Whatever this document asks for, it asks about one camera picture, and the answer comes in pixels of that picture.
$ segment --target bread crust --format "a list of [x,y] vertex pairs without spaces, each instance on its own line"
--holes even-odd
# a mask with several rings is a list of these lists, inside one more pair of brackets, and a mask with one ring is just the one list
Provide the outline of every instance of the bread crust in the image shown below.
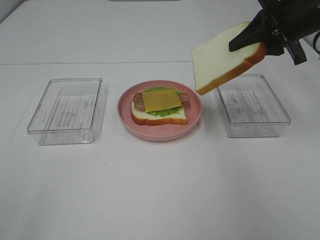
[[149,119],[149,118],[139,118],[131,111],[132,120],[138,125],[147,125],[147,126],[158,126],[164,124],[177,124],[177,125],[186,125],[186,118],[171,118],[168,116],[167,118],[159,118],[159,119]]
[[213,89],[219,87],[220,85],[236,78],[237,76],[243,74],[244,72],[246,72],[247,70],[252,68],[253,65],[259,63],[260,61],[262,61],[265,58],[266,53],[267,53],[266,45],[263,42],[260,42],[256,52],[253,55],[245,58],[241,64],[239,64],[238,66],[236,66],[232,70],[226,72],[225,74],[223,74],[215,79],[212,79],[211,82],[209,84],[205,85],[204,87],[199,88],[199,89],[195,89],[195,91],[200,95],[204,95],[204,94],[210,92],[211,90],[213,90]]

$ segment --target transparent box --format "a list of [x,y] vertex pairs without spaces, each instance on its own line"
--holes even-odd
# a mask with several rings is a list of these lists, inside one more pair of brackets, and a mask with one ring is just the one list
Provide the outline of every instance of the transparent box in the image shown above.
[[27,127],[39,145],[91,143],[101,132],[107,91],[101,78],[49,81]]
[[217,87],[214,98],[230,138],[279,137],[291,119],[261,74],[243,74]]

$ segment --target yellow cheese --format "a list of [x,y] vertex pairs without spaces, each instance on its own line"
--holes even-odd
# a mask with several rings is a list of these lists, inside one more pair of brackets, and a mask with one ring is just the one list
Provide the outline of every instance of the yellow cheese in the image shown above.
[[142,92],[146,112],[181,107],[180,98],[174,89]]

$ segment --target bread slice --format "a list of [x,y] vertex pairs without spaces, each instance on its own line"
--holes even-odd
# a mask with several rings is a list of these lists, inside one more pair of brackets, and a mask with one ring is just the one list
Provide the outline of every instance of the bread slice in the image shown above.
[[209,42],[192,50],[194,89],[198,94],[210,92],[264,59],[267,48],[262,42],[229,51],[229,42],[248,24],[243,22],[227,28]]
[[131,116],[133,121],[138,125],[157,126],[164,124],[179,124],[186,125],[187,117],[185,109],[182,106],[181,110],[166,116],[154,116],[135,108],[135,103],[131,103]]

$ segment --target sandwich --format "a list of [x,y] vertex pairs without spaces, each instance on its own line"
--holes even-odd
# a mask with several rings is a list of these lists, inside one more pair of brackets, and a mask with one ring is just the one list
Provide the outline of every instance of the sandwich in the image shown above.
[[187,116],[184,105],[189,102],[189,96],[186,93],[172,87],[151,87],[134,94],[131,102],[131,117],[138,125],[186,125]]
[[204,95],[241,75],[266,56],[263,42],[229,51],[229,42],[238,36],[249,22],[227,28],[207,43],[192,50],[195,91]]

